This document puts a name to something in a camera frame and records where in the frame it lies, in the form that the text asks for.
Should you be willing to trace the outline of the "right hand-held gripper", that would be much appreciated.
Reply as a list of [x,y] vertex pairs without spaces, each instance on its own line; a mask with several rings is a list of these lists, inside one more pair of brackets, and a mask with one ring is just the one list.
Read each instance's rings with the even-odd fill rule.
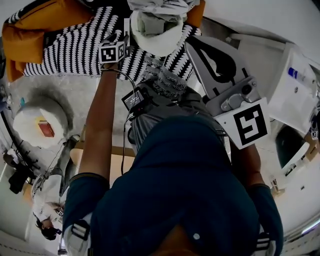
[[205,92],[204,104],[238,149],[271,133],[268,103],[240,52],[214,37],[191,36],[185,52]]

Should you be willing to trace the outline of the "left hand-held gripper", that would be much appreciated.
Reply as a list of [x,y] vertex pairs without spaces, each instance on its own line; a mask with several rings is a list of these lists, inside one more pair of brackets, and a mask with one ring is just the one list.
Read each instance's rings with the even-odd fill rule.
[[124,36],[114,32],[108,35],[98,47],[98,57],[100,64],[119,63],[129,55],[130,34],[124,32]]

